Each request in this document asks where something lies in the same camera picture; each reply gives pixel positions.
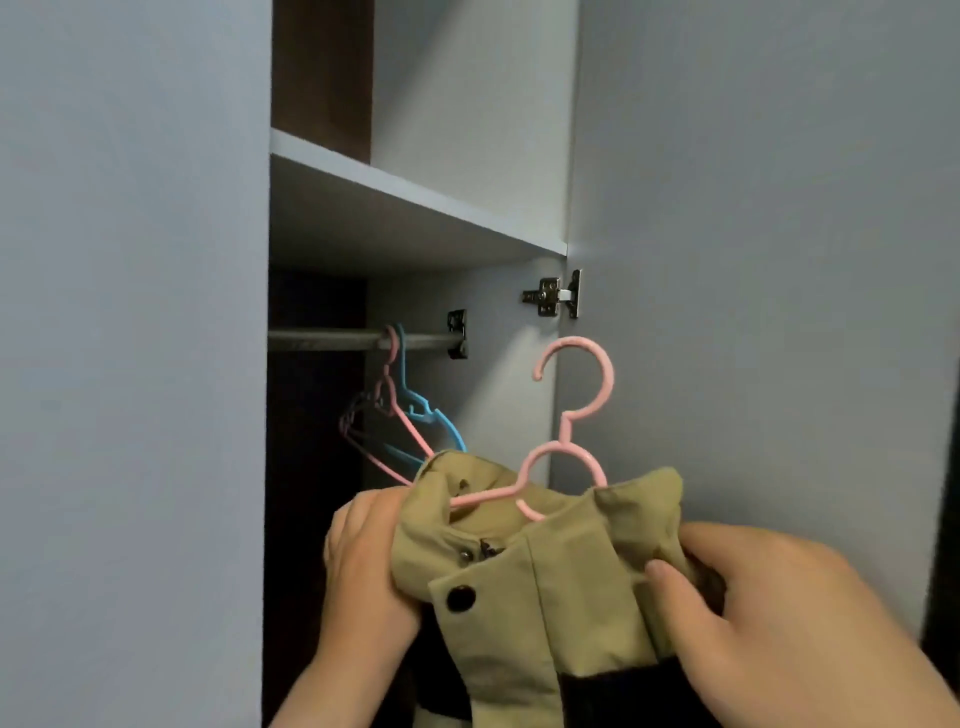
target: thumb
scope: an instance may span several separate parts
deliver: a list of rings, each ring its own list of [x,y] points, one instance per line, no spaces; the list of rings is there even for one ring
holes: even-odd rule
[[[730,625],[711,612],[683,574],[659,559],[648,562],[644,571],[684,669],[697,671],[729,649]]]

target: hand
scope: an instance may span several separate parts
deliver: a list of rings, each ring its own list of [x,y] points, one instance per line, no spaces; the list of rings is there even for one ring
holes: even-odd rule
[[[690,684],[727,728],[960,726],[940,675],[836,552],[710,523],[683,526],[681,543],[726,579],[722,618],[666,563],[646,572]]]
[[[273,728],[365,728],[420,629],[420,609],[394,586],[390,549],[407,487],[365,491],[326,534],[326,596],[313,662]]]

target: finger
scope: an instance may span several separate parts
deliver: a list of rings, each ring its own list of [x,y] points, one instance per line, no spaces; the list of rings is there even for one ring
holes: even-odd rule
[[[333,521],[330,522],[330,529],[326,532],[326,542],[327,542],[327,566],[330,566],[330,562],[333,560],[333,557],[337,553],[337,546],[340,544],[340,538],[344,533],[344,524],[347,522],[347,511],[349,510],[350,504],[342,505],[337,509],[337,512],[333,514]]]
[[[723,523],[684,523],[680,527],[680,543],[730,581],[753,562],[765,533],[759,528]]]
[[[376,494],[377,491],[364,491],[363,493],[358,493],[350,502],[350,507],[347,511],[347,522],[344,525],[344,530],[349,534],[350,538],[360,533],[360,529],[367,519],[367,514],[370,513],[370,507],[373,501],[376,500]]]
[[[729,648],[730,625],[711,612],[683,574],[659,559],[648,562],[645,573],[684,668],[696,669]]]
[[[410,487],[406,485],[377,491],[376,500],[372,503],[363,526],[364,533],[375,534],[392,543],[396,522],[400,517],[400,507],[409,493]]]

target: beige coat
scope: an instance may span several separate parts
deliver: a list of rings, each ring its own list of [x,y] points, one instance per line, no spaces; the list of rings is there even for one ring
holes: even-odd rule
[[[646,562],[663,559],[706,584],[677,538],[680,476],[666,468],[576,497],[531,485],[523,497],[547,516],[542,522],[527,521],[512,498],[451,515],[452,496],[515,479],[474,455],[442,452],[424,464],[404,502],[394,579],[424,603],[424,632],[439,625],[443,637],[430,654],[420,651],[426,664],[418,668],[419,692],[432,696],[420,701],[415,725],[600,725],[591,717],[619,702],[629,712],[645,686],[676,687],[665,688],[664,679],[684,682],[683,700],[701,714],[678,667],[649,669],[676,661],[669,660],[673,647],[643,573]],[[448,656],[439,654],[444,646]],[[668,669],[674,677],[664,677]],[[427,710],[427,702],[445,715]]]

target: left hand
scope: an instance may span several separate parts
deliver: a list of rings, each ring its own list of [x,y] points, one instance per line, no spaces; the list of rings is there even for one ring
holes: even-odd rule
[[[420,606],[396,590],[390,550],[400,486],[364,491],[326,534],[326,596],[317,654],[272,728],[366,728],[420,630]]]
[[[420,629],[419,605],[396,590],[390,549],[409,488],[364,491],[333,516],[326,534],[326,597],[317,659],[359,651],[391,667]]]

